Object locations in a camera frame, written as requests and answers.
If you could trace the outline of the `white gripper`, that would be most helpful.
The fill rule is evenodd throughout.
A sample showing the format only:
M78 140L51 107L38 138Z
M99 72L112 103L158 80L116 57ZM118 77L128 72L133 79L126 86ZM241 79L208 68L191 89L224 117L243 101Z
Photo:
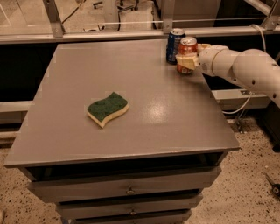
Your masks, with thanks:
M179 65L190 70L194 70L199 67L203 74L211 77L227 77L228 71L223 65L216 64L214 68L214 60L216 56L228 48L224 45L210 45L210 44L198 44L197 53L189 53L187 55L177 54L176 60Z

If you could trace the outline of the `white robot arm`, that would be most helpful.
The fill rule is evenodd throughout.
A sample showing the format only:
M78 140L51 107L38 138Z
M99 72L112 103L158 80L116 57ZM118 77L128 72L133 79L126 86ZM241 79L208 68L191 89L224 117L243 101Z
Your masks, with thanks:
M220 77L236 86L268 96L280 108L280 66L264 51L230 50L224 45L202 44L198 52L176 55L179 65Z

